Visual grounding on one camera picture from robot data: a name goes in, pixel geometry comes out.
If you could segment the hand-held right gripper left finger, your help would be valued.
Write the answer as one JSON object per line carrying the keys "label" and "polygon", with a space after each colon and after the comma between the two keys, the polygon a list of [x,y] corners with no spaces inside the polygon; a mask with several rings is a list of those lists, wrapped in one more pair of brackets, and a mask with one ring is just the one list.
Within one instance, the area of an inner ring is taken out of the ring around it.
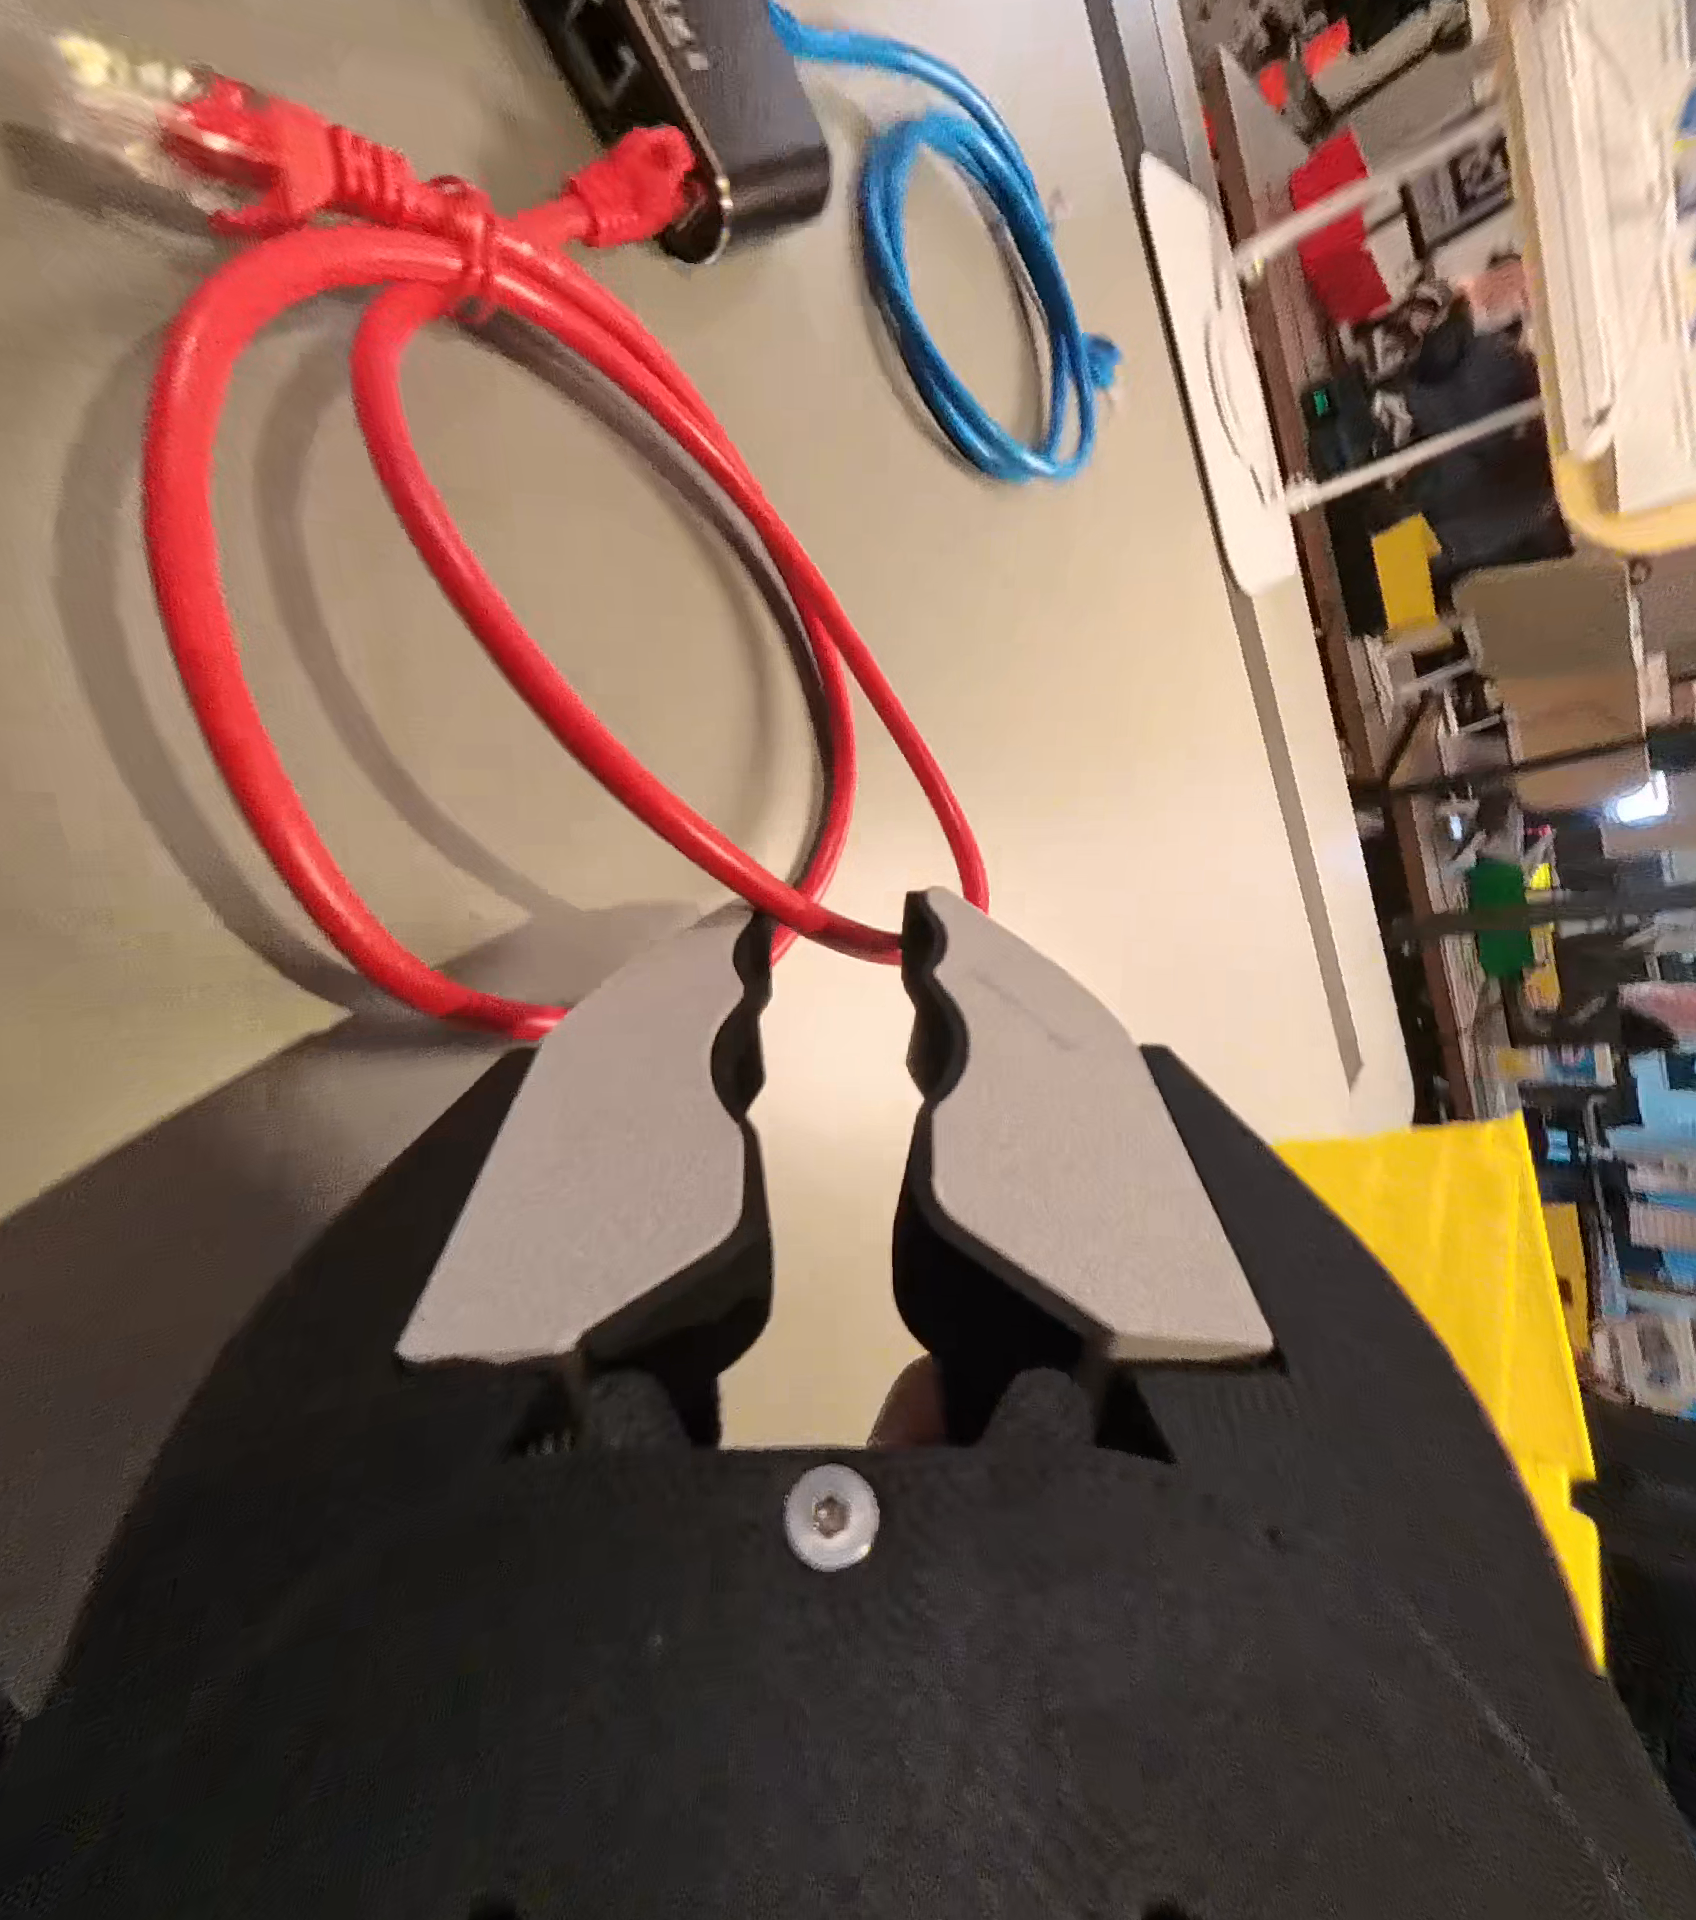
{"label": "hand-held right gripper left finger", "polygon": [[397,1338],[413,1367],[615,1363],[758,1335],[769,929],[716,909],[610,971],[531,1051]]}

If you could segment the instruction sheet on stand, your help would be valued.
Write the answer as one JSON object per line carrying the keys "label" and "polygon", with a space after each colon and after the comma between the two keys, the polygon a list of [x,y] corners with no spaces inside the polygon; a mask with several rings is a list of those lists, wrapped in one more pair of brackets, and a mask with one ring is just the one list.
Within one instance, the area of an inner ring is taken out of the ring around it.
{"label": "instruction sheet on stand", "polygon": [[[1484,18],[1481,105],[1238,241],[1200,184],[1138,158],[1203,502],[1247,598],[1297,575],[1300,516],[1532,422],[1571,534],[1621,559],[1696,547],[1696,3],[1484,3]],[[1523,228],[1538,396],[1339,478],[1288,476],[1247,288],[1491,132]]]}

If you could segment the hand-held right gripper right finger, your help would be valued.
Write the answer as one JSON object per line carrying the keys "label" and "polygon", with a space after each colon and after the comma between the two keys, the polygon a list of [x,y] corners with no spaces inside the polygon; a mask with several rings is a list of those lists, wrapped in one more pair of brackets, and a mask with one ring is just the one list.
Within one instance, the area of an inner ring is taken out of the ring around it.
{"label": "hand-held right gripper right finger", "polygon": [[984,1274],[1117,1363],[1249,1363],[1274,1333],[1140,1043],[947,887],[908,898],[908,1194]]}

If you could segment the yellow plastic bin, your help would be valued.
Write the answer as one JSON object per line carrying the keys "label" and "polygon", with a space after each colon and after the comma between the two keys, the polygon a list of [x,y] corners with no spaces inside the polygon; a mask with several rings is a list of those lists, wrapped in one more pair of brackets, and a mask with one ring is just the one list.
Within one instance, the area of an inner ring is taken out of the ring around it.
{"label": "yellow plastic bin", "polygon": [[1279,1142],[1479,1402],[1519,1477],[1595,1671],[1605,1671],[1597,1477],[1545,1207],[1519,1115]]}

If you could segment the yellow and black boxes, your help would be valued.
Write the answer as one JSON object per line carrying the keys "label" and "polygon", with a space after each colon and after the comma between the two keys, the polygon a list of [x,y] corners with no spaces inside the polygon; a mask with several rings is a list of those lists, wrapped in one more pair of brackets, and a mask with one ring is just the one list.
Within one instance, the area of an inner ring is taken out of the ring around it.
{"label": "yellow and black boxes", "polygon": [[1436,562],[1442,557],[1442,541],[1419,511],[1370,534],[1383,639],[1400,642],[1444,623],[1436,587]]}

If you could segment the black ethernet adapter hub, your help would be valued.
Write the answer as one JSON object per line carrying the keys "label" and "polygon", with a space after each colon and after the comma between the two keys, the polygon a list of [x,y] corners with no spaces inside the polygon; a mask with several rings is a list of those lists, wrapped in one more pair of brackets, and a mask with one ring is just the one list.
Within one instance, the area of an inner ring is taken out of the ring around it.
{"label": "black ethernet adapter hub", "polygon": [[830,204],[827,138],[767,2],[522,2],[606,146],[673,129],[685,209],[659,250],[685,268],[809,226]]}

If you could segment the black and white tag board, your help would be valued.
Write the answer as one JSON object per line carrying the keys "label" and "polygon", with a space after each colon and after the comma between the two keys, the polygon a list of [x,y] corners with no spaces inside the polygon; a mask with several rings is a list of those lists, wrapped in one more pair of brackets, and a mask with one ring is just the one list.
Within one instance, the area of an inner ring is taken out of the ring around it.
{"label": "black and white tag board", "polygon": [[1489,132],[1444,155],[1415,182],[1415,220],[1428,250],[1438,250],[1512,204],[1507,133]]}

